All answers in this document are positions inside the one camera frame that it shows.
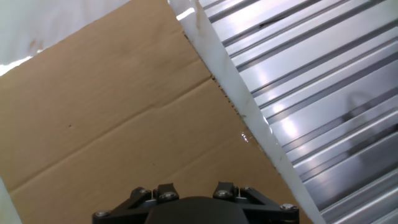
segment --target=black mount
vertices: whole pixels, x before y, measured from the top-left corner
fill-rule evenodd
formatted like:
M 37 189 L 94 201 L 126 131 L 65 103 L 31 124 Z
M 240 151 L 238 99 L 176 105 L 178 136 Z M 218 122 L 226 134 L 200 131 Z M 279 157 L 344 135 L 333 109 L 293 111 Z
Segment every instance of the black mount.
M 219 182 L 213 198 L 180 199 L 173 184 L 159 185 L 153 192 L 138 187 L 114 210 L 93 214 L 93 224 L 160 223 L 298 224 L 299 209 L 289 204 L 279 206 L 251 187 L 239 190 L 233 183 Z

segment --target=brown cardboard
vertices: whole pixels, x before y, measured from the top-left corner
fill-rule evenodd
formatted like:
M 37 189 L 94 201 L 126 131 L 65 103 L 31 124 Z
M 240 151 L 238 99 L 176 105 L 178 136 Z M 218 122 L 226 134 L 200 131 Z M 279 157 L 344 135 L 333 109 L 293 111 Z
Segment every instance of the brown cardboard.
M 0 77 L 0 176 L 24 224 L 89 223 L 138 186 L 291 191 L 167 1 L 135 0 Z M 302 212 L 302 223 L 310 223 Z

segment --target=white foam strip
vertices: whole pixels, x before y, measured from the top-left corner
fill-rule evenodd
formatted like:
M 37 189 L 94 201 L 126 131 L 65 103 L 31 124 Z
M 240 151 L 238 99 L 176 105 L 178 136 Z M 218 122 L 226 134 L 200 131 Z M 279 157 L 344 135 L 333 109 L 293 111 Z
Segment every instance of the white foam strip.
M 290 187 L 304 212 L 314 223 L 325 223 L 286 153 L 264 120 L 259 107 L 211 26 L 199 1 L 169 0 L 169 4 L 176 15 L 194 8 L 194 13 L 179 20 L 189 41 L 223 87 L 264 152 Z
M 11 198 L 0 178 L 0 223 L 2 224 L 22 224 L 17 214 L 17 210 L 12 204 Z

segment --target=screw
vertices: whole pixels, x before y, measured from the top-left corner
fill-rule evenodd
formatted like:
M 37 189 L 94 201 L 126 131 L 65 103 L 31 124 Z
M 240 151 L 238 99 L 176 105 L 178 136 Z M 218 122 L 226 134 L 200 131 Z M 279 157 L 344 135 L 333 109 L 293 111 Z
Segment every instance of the screw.
M 105 217 L 111 213 L 110 210 L 103 210 L 103 211 L 98 211 L 95 213 L 96 217 Z
M 164 193 L 164 194 L 162 194 L 161 196 L 159 196 L 161 199 L 171 199 L 171 198 L 174 198 L 174 197 L 176 197 L 177 196 L 177 194 L 176 193 L 174 193 L 174 192 L 166 192 L 166 193 Z
M 231 192 L 228 192 L 226 190 L 219 190 L 216 192 L 216 195 L 219 197 L 230 197 L 232 196 Z
M 283 210 L 295 210 L 295 209 L 297 209 L 297 207 L 295 205 L 287 204 L 287 203 L 281 205 L 280 208 L 283 209 Z

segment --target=silver corrugated metal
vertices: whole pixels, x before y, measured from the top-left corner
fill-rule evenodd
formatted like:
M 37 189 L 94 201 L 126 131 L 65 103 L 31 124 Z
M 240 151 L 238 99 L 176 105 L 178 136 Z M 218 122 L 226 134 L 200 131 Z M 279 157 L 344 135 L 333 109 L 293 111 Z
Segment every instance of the silver corrugated metal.
M 395 218 L 398 1 L 200 3 L 326 222 Z

